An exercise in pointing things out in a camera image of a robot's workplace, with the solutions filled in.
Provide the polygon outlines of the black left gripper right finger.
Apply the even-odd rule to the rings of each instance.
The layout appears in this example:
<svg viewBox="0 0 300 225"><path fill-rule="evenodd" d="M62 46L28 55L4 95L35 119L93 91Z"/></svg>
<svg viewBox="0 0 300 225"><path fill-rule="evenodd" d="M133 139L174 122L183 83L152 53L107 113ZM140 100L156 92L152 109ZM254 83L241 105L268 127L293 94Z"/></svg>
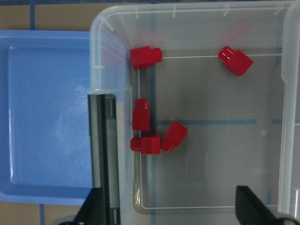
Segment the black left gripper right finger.
<svg viewBox="0 0 300 225"><path fill-rule="evenodd" d="M271 225L277 219L248 186L236 187L235 215L240 225Z"/></svg>

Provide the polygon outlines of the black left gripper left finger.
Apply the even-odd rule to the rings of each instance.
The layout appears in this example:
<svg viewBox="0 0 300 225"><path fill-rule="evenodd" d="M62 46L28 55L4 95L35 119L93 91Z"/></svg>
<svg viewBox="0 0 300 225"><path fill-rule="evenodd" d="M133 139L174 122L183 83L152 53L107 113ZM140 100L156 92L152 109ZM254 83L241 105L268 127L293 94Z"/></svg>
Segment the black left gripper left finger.
<svg viewBox="0 0 300 225"><path fill-rule="evenodd" d="M100 225L103 222L102 193L100 187L91 189L73 220L74 225Z"/></svg>

